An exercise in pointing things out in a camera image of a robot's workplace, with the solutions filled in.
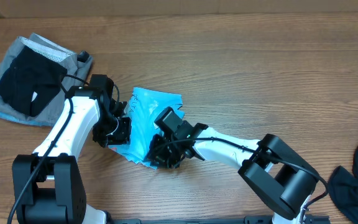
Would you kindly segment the light blue printed t-shirt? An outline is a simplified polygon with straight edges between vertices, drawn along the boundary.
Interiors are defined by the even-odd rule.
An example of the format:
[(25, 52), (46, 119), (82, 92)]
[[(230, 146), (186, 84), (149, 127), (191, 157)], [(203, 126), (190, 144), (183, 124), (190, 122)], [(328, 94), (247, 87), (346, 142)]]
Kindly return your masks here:
[(180, 118), (183, 118), (185, 112), (180, 109), (182, 106), (183, 101), (180, 94), (135, 87), (124, 109), (127, 117), (131, 119), (129, 142), (122, 145), (110, 143), (108, 148), (130, 162), (157, 169), (157, 166), (146, 160), (153, 136), (163, 133), (155, 124), (155, 120), (168, 107), (171, 107)]

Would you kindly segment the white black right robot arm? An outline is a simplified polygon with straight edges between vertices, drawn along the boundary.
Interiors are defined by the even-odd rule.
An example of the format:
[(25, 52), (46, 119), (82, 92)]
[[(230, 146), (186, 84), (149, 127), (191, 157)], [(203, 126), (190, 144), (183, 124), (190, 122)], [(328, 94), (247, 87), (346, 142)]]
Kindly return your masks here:
[(329, 223), (327, 217), (307, 215), (308, 207), (327, 196), (311, 198), (316, 185), (327, 182), (278, 136), (239, 139), (206, 124), (191, 125), (171, 107), (154, 123), (162, 130), (150, 143), (147, 160), (159, 168), (174, 169), (186, 158), (218, 161), (235, 168), (246, 184), (273, 211), (271, 223)]

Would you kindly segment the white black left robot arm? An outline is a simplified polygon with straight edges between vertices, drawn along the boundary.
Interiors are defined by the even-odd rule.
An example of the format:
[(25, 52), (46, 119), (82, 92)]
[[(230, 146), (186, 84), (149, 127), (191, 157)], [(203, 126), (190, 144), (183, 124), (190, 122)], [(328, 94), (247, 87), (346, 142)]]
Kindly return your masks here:
[(130, 119), (119, 89), (107, 75), (64, 89), (63, 111), (32, 154), (12, 163), (15, 202), (7, 221), (19, 223), (112, 223), (111, 215), (87, 203), (78, 158), (89, 134), (101, 147), (129, 142)]

